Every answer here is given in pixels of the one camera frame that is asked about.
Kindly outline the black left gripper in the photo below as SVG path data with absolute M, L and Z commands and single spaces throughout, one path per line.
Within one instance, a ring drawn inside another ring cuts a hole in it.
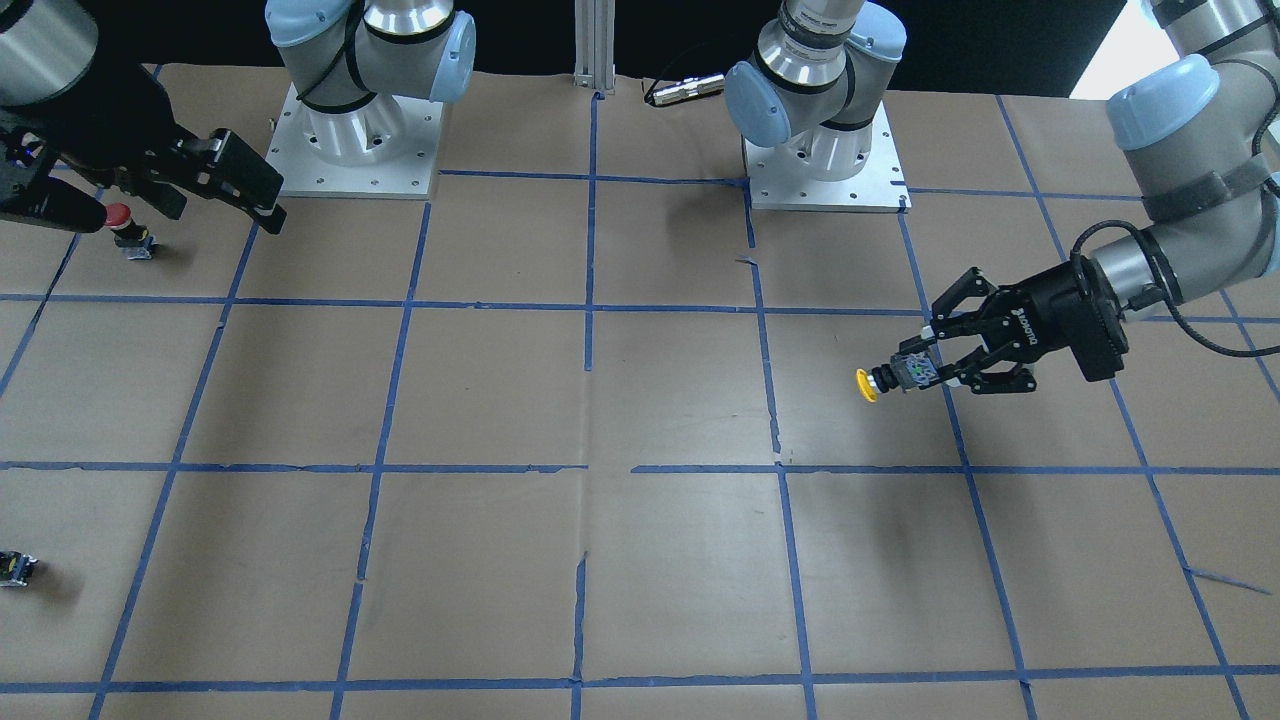
M 969 299 L 983 301 L 956 314 Z M 1060 348 L 1071 350 L 1089 382 L 1124 369 L 1129 343 L 1119 315 L 1117 297 L 1092 259 L 1061 263 L 1010 286 L 972 266 L 931 305 L 922 342 L 982 340 L 959 361 L 937 368 L 943 384 L 966 386 L 974 395 L 1030 393 L 1037 382 L 1027 364 Z

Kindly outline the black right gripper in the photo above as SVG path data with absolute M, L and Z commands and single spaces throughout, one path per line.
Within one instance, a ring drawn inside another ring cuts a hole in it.
M 140 65 L 92 65 L 41 102 L 3 106 L 1 218 L 73 233 L 104 228 L 108 210 L 52 176 L 64 161 L 100 188 L 118 187 L 180 218 L 187 193 L 239 209 L 282 232 L 283 176 L 234 131 L 198 138 L 179 126 L 164 87 Z

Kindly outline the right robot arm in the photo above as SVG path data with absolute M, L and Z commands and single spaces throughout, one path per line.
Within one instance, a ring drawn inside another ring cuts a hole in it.
M 64 161 L 170 219 L 189 195 L 280 232 L 283 176 L 230 129 L 183 127 L 147 64 L 288 69 L 320 156 L 347 164 L 396 141 L 394 97 L 453 102 L 468 87 L 475 20 L 451 1 L 5 1 L 3 219 L 55 231 L 150 237 L 52 173 Z

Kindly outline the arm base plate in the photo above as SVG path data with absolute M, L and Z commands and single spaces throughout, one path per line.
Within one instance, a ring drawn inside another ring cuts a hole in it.
M 913 206 L 884 105 L 855 131 L 817 127 L 776 147 L 742 141 L 751 206 L 905 213 Z
M 268 151 L 280 199 L 431 197 L 448 106 L 379 94 L 346 114 L 305 106 L 289 87 Z

